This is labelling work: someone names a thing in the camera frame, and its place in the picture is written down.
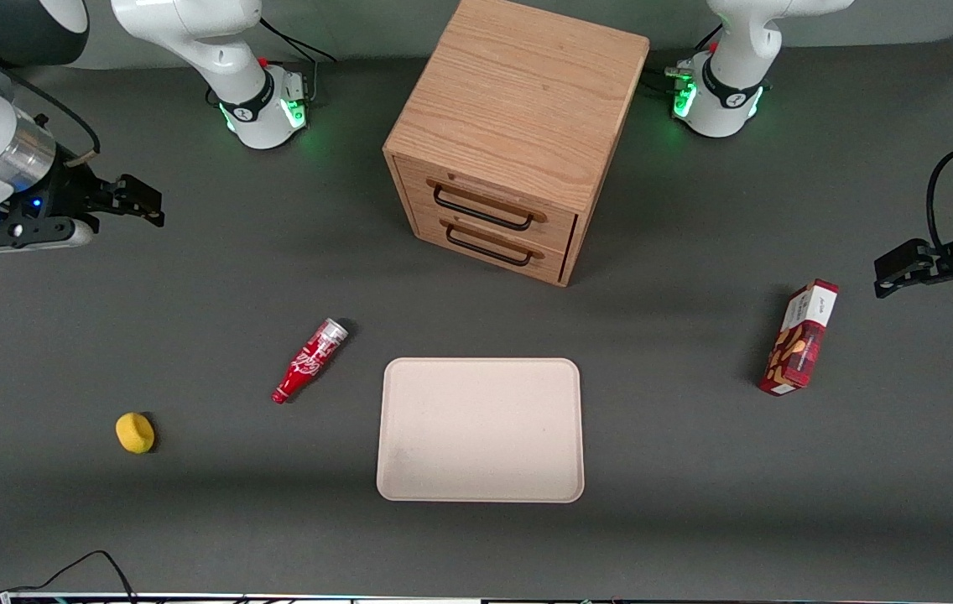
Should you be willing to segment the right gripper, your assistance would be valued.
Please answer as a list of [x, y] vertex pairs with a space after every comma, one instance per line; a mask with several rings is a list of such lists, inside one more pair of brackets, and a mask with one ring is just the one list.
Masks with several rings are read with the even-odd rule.
[[58, 216], [9, 216], [0, 223], [0, 253], [88, 245], [96, 231], [89, 223], [70, 217], [110, 210], [142, 218], [157, 228], [165, 225], [162, 195], [142, 180], [123, 174], [111, 183], [97, 177], [90, 168], [62, 168], [57, 179]]

